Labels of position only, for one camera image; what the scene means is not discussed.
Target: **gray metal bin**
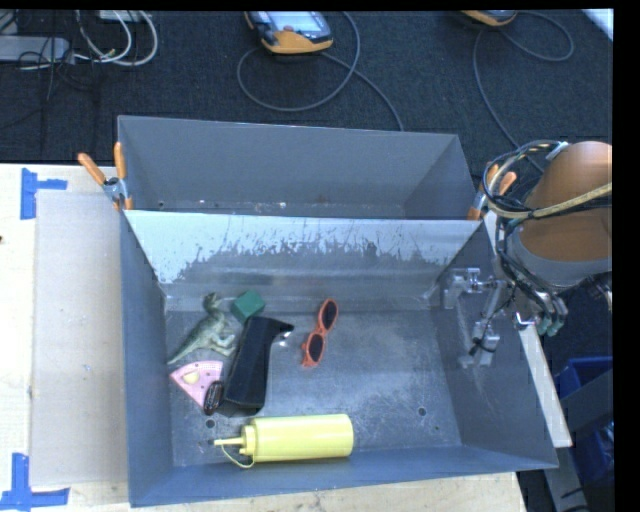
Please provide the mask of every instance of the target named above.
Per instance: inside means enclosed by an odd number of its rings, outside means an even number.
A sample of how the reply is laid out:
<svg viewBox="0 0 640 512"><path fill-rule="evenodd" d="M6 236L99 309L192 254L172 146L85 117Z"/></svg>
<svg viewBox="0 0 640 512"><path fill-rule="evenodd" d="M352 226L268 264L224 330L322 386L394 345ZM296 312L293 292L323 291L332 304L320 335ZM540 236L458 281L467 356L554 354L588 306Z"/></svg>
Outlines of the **gray metal bin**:
<svg viewBox="0 0 640 512"><path fill-rule="evenodd" d="M510 320L496 320L492 365L465 369L484 297L438 301L448 269L492 272L483 223L465 220L475 191L457 136L123 116L118 138L136 207L121 216L132 506L557 465ZM347 413L348 458L240 469L212 440L250 418L207 417L170 381L204 295L228 310L248 289L295 326L271 348L257 414ZM305 368L329 296L339 321ZM179 364L212 358L231 364L203 351Z"/></svg>

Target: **blue container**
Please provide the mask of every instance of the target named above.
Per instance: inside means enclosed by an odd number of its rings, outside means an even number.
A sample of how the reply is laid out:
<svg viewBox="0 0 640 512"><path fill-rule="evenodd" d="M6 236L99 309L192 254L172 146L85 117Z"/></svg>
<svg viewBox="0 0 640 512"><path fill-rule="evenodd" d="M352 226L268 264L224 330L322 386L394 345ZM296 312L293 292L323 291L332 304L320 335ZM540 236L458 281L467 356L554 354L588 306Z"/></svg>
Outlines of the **blue container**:
<svg viewBox="0 0 640 512"><path fill-rule="evenodd" d="M610 356L570 359L567 367L555 378L558 398L567 397L612 366L613 358ZM613 420L606 427L576 439L571 454L583 484L613 484Z"/></svg>

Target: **electronic device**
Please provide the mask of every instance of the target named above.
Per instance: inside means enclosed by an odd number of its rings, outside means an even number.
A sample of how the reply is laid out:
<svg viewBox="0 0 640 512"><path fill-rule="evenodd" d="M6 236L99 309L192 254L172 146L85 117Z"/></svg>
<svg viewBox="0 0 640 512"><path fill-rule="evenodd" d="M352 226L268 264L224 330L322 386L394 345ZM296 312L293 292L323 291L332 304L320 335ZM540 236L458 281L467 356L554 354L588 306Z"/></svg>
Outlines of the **electronic device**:
<svg viewBox="0 0 640 512"><path fill-rule="evenodd" d="M462 11L476 21L490 27L501 27L511 23L518 14L515 10Z"/></svg>
<svg viewBox="0 0 640 512"><path fill-rule="evenodd" d="M260 42L277 55L314 54L333 44L327 20L317 11L245 11Z"/></svg>

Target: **bin floor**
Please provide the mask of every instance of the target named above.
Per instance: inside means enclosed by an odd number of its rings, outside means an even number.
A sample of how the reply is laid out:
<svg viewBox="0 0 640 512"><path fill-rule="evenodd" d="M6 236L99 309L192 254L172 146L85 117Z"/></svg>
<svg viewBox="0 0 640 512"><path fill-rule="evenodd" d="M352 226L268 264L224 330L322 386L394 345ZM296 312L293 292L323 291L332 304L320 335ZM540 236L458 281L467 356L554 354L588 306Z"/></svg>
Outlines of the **bin floor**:
<svg viewBox="0 0 640 512"><path fill-rule="evenodd" d="M428 311L340 311L327 337L322 361L301 365L300 345L315 314L271 314L295 330L271 347L267 399L258 416L343 412L354 427L354 451L460 444L435 327ZM201 313L171 312L168 337L188 331ZM198 350L178 364L227 359ZM217 438L239 435L248 417L206 416L178 386L170 384L174 465L227 462L213 446Z"/></svg>

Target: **pink toy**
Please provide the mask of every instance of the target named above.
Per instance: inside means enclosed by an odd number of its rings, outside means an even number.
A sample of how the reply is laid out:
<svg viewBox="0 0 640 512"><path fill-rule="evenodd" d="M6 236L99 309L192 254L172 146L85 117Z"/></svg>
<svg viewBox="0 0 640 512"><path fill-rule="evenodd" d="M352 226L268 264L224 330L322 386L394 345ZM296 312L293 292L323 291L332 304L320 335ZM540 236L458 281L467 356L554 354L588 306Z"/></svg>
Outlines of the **pink toy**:
<svg viewBox="0 0 640 512"><path fill-rule="evenodd" d="M222 361L195 361L178 368L169 375L171 379L200 407L209 386L222 375Z"/></svg>

